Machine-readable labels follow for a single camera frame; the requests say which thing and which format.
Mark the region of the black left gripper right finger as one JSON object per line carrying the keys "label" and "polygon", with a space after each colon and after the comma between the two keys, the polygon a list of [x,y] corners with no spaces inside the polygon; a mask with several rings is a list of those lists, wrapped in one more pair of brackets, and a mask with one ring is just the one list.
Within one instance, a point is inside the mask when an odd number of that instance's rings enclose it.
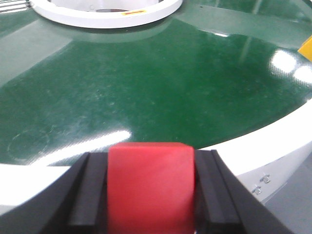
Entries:
{"label": "black left gripper right finger", "polygon": [[216,150],[195,151],[197,234],[290,234],[225,165]]}

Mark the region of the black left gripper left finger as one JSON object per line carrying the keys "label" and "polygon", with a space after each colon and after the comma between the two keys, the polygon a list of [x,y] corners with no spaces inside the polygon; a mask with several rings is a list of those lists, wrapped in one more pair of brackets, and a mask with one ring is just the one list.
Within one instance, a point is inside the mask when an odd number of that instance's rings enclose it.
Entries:
{"label": "black left gripper left finger", "polygon": [[106,234],[107,153],[85,153],[42,192],[0,217],[2,234]]}

